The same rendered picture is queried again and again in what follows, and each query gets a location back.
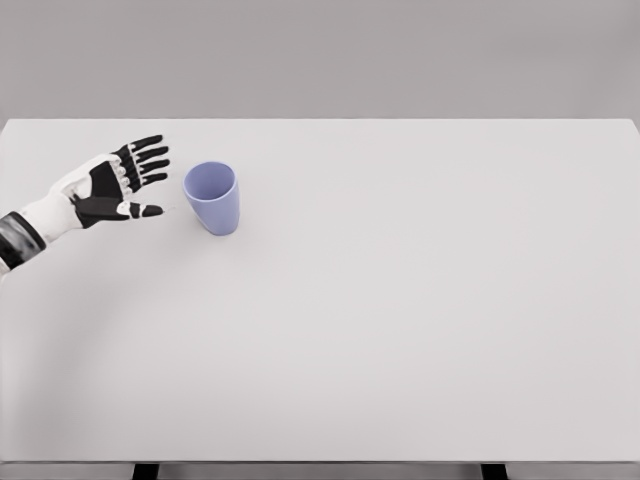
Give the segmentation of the lavender plastic cup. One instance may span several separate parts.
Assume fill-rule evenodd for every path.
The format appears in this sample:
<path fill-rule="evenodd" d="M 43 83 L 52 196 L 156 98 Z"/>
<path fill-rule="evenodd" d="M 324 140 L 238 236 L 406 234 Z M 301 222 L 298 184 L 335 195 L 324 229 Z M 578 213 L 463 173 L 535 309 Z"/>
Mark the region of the lavender plastic cup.
<path fill-rule="evenodd" d="M 240 192 L 230 166 L 216 161 L 193 166 L 184 176 L 183 191 L 196 217 L 211 234 L 226 236 L 237 229 Z"/>

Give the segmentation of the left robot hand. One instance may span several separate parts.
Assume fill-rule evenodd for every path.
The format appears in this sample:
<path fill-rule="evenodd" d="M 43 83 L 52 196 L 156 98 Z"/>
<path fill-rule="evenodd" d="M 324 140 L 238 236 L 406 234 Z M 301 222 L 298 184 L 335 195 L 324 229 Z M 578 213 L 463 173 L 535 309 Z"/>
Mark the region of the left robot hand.
<path fill-rule="evenodd" d="M 72 229 L 88 229 L 102 221 L 160 216 L 162 207 L 137 203 L 132 197 L 141 188 L 168 178 L 168 153 L 161 134 L 132 141 L 66 174 L 50 193 L 62 200 Z"/>

